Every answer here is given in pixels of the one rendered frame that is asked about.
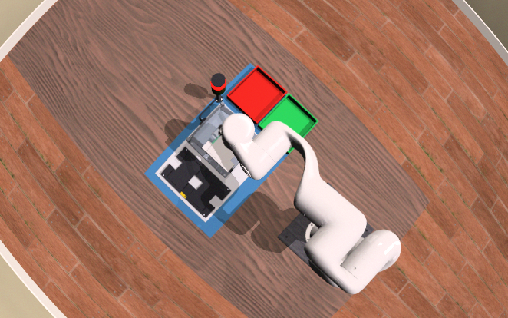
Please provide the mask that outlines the red bin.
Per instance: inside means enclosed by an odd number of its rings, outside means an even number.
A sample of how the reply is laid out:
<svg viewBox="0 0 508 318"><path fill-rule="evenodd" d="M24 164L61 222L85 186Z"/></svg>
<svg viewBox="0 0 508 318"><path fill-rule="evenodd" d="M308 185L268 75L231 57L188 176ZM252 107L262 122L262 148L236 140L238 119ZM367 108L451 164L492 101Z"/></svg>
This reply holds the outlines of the red bin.
<svg viewBox="0 0 508 318"><path fill-rule="evenodd" d="M257 125L286 93L287 90L257 65L226 98Z"/></svg>

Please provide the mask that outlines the green square bin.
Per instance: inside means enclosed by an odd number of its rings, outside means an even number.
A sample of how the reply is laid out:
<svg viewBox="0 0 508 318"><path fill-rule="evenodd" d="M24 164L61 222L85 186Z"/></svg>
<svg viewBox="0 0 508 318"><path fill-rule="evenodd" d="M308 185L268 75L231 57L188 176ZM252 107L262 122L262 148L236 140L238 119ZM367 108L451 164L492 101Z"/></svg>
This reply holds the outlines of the green square bin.
<svg viewBox="0 0 508 318"><path fill-rule="evenodd" d="M288 93L257 126L262 130L272 121L280 121L303 138L318 120ZM310 129L309 129L310 128Z"/></svg>

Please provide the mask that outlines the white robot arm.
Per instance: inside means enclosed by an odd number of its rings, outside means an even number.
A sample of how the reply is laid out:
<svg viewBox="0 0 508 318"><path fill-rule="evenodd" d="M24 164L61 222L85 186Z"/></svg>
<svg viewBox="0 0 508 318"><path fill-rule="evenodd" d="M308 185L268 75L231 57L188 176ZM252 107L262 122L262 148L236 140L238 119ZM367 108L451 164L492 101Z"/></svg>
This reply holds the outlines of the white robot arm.
<svg viewBox="0 0 508 318"><path fill-rule="evenodd" d="M231 162L235 156L254 180L263 178L291 147L303 156L305 167L294 207L311 221L304 251L309 266L325 282L356 294L398 259L401 243L393 232L376 230L361 237L367 225L364 214L321 179L311 146L289 126L272 121L252 139L252 120L231 114L221 132L223 140L220 136L214 144L207 141L202 149L227 172L235 165Z"/></svg>

